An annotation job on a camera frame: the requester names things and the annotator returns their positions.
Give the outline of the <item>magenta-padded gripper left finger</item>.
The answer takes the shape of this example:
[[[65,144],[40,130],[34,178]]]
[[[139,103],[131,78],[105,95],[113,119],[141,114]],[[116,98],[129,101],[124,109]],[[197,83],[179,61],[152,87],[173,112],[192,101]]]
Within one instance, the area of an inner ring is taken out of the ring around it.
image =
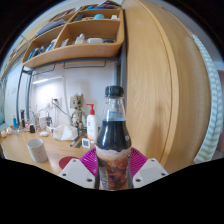
[[[89,150],[80,159],[72,158],[59,176],[81,187],[98,189],[99,177],[96,149]]]

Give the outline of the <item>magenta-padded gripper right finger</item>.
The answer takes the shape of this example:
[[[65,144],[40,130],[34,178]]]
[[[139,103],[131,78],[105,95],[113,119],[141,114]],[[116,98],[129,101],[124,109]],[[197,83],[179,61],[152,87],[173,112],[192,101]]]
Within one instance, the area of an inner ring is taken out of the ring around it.
[[[167,171],[155,158],[146,158],[135,148],[131,149],[128,163],[128,187],[140,188],[167,176]]]

